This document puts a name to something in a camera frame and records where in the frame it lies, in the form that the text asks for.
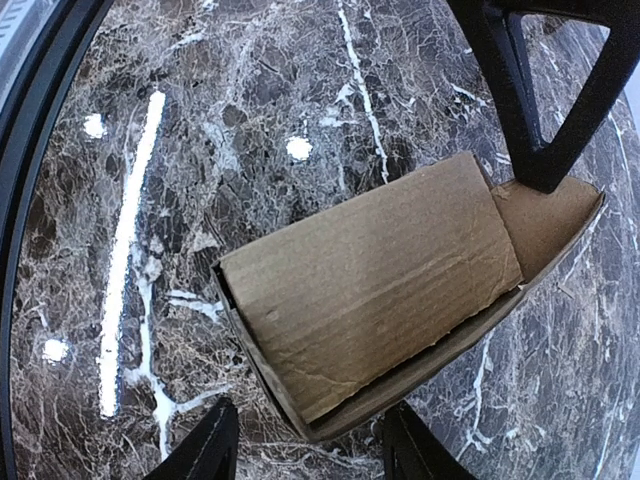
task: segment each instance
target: cardboard flap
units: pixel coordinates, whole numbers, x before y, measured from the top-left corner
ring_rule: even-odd
[[[491,191],[530,282],[584,228],[601,194],[577,178],[565,178],[551,195],[511,181]]]
[[[306,422],[522,280],[468,153],[253,242],[221,268],[277,374],[267,381],[282,382]]]

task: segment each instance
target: white vein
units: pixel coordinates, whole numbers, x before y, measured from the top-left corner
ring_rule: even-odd
[[[504,153],[496,153],[496,160],[503,165],[511,165],[511,157]]]
[[[620,401],[620,392],[622,391],[622,386],[618,388],[618,395],[616,396],[616,401],[613,404],[613,408],[607,414],[607,416],[611,417],[609,421],[609,426],[607,427],[607,434],[604,437],[604,444],[602,445],[602,451],[600,452],[600,458],[598,459],[598,464],[596,465],[596,473],[593,475],[593,479],[597,480],[600,477],[600,473],[602,472],[602,467],[604,466],[604,460],[606,458],[607,449],[609,448],[609,438],[611,437],[611,428],[613,427],[613,421],[615,420],[615,411],[618,408],[618,402]]]
[[[185,300],[196,300],[198,296],[193,292],[185,292],[184,290],[169,290],[169,296],[175,298],[184,298]]]
[[[609,113],[609,120],[611,120],[611,123],[613,123],[613,128],[616,129],[616,137],[618,138],[618,144],[620,145],[620,150],[622,151],[622,168],[627,174],[627,181],[629,182],[629,185],[632,187],[633,182],[631,181],[631,172],[629,170],[629,159],[627,158],[627,150],[624,148],[624,142],[622,141],[622,135],[624,135],[624,132],[620,130],[620,128],[618,127],[618,123],[613,118],[613,115],[611,113]],[[631,188],[630,191],[631,196],[633,197],[633,188]]]
[[[371,129],[373,130],[373,140],[376,144],[376,153],[382,159],[382,180],[384,183],[389,183],[389,170],[387,168],[387,154],[382,147],[382,135],[380,134],[380,124],[378,123],[378,119],[373,114],[373,108],[371,104],[371,96],[369,95],[369,91],[367,90],[367,85],[362,77],[362,71],[360,70],[360,59],[356,54],[355,49],[353,48],[353,37],[351,36],[351,28],[349,27],[349,21],[347,20],[347,16],[344,13],[344,5],[342,0],[338,0],[338,16],[340,17],[340,21],[342,22],[342,30],[344,31],[344,41],[347,45],[347,52],[349,54],[349,59],[351,61],[351,66],[353,67],[353,78],[358,84],[358,88],[360,89],[360,94],[362,95],[362,100],[364,103],[364,111],[371,124]]]
[[[507,437],[509,440],[513,440],[514,438],[516,438],[516,435],[518,435],[519,432],[520,432],[520,428],[515,427],[509,430],[507,433],[505,433],[504,436]]]
[[[553,67],[553,69],[556,72],[559,72],[560,69],[558,68],[558,65],[556,64],[556,54],[549,47],[547,47],[544,43],[540,42],[540,46],[544,50],[544,52],[546,54],[545,56],[549,60],[549,62],[551,63],[551,66]]]
[[[216,303],[204,302],[202,300],[199,300],[197,296],[188,296],[187,298],[185,297],[169,298],[169,303],[174,307],[184,307],[190,310],[194,310],[196,312],[200,312],[203,315],[209,317],[211,321],[215,324],[220,323],[220,316],[218,315],[218,312],[224,309],[224,307],[222,306],[222,302],[216,302]]]
[[[188,412],[201,406],[206,399],[214,395],[220,395],[228,392],[230,386],[228,384],[224,384],[216,389],[202,392],[184,403],[176,403],[165,393],[166,385],[155,375],[152,368],[151,301],[153,298],[153,283],[149,282],[145,276],[141,276],[138,278],[136,286],[138,287],[138,293],[140,294],[144,305],[144,318],[140,322],[140,349],[142,351],[142,359],[138,368],[125,371],[124,379],[129,385],[136,385],[144,379],[148,380],[151,385],[151,391],[153,392],[153,397],[156,401],[153,418],[158,423],[158,427],[160,429],[158,447],[160,448],[160,456],[164,460],[171,453],[169,430],[175,414]],[[187,297],[193,295],[189,292],[181,292],[179,290],[176,290],[175,292],[179,292],[179,294],[183,294]]]
[[[489,445],[492,438],[488,438],[482,434],[480,431],[480,415],[482,414],[482,382],[484,380],[484,371],[489,362],[489,346],[491,345],[491,339],[493,338],[493,331],[491,331],[486,340],[484,341],[484,345],[482,347],[482,360],[480,361],[480,367],[478,368],[478,373],[476,374],[476,378],[473,381],[473,391],[475,394],[475,416],[473,419],[473,425],[470,429],[466,431],[466,443],[460,449],[460,452],[456,456],[456,460],[460,460],[464,452],[466,452],[467,448],[471,445],[476,447],[476,449],[481,453],[486,453],[486,449],[484,445]]]
[[[169,47],[169,51],[178,50],[192,43],[198,43],[204,40],[204,32],[195,32],[185,35],[181,40],[177,41]]]
[[[632,218],[627,218],[627,223],[631,228],[631,241],[633,242],[633,248],[638,251],[638,227]]]
[[[204,0],[202,2],[202,9],[207,12],[213,12],[219,5],[219,2],[214,2],[213,0]]]
[[[263,443],[254,443],[249,445],[250,448],[255,449],[273,449],[273,448],[284,448],[284,449],[304,449],[315,452],[316,454],[325,457],[332,463],[336,465],[340,465],[345,468],[361,468],[369,471],[372,466],[378,466],[379,461],[369,457],[345,457],[340,455],[339,450],[334,448],[331,451],[327,451],[323,449],[319,445],[312,445],[308,443],[296,443],[296,442],[263,442]]]
[[[573,258],[573,262],[571,264],[571,267],[569,268],[569,271],[567,272],[567,274],[564,276],[563,283],[565,283],[569,279],[569,277],[571,277],[571,275],[573,275],[573,272],[576,269],[576,267],[578,265],[580,265],[580,260],[582,259],[583,255],[591,247],[591,240],[593,239],[593,233],[594,233],[594,231],[596,229],[596,226],[598,226],[598,223],[600,222],[600,218],[602,217],[602,215],[604,214],[604,212],[606,210],[607,210],[607,205],[602,207],[602,209],[596,215],[596,218],[594,218],[594,220],[591,223],[591,225],[589,225],[589,228],[587,228],[587,231],[584,234],[583,246],[578,251],[576,256]]]
[[[451,87],[453,88],[454,92],[456,93],[461,93],[462,95],[464,95],[465,97],[473,100],[474,102],[478,102],[478,105],[480,105],[481,107],[486,107],[487,106],[487,102],[485,102],[482,98],[474,95],[473,93],[471,93],[469,90],[466,90],[462,87],[459,87],[455,84],[451,84]]]
[[[112,417],[118,411],[118,356],[120,349],[120,319],[124,306],[124,286],[129,272],[129,250],[135,239],[135,225],[140,208],[140,192],[147,165],[151,159],[164,110],[165,94],[155,92],[149,98],[147,120],[138,143],[131,175],[126,180],[122,209],[116,227],[115,244],[102,317],[100,338],[100,412]]]

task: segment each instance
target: marble surface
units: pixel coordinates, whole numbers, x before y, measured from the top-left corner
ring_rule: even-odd
[[[593,26],[526,26],[553,135],[603,40]],[[494,182],[511,178],[491,96],[442,0],[117,1],[58,119],[23,242],[11,346],[21,478],[140,478],[222,394],[239,410],[238,478],[381,478],[375,420],[307,445],[272,412],[212,264],[461,150]],[[574,169],[607,192],[598,223],[408,397],[480,479],[628,478],[639,153],[621,98]]]

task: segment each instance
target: cardboard box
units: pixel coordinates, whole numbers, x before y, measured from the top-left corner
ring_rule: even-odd
[[[277,408],[304,438],[326,440],[479,341],[603,200],[574,178],[552,195],[491,188],[461,154],[232,252],[217,279]]]

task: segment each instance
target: white dot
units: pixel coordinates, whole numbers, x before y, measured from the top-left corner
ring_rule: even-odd
[[[104,123],[102,123],[102,115],[93,113],[84,117],[84,131],[91,138],[102,138],[107,133]]]
[[[287,153],[298,161],[309,160],[311,150],[313,150],[313,145],[306,138],[291,137],[287,142]]]
[[[60,362],[69,353],[69,346],[55,338],[50,338],[44,342],[44,349],[42,351],[42,358],[49,363]]]

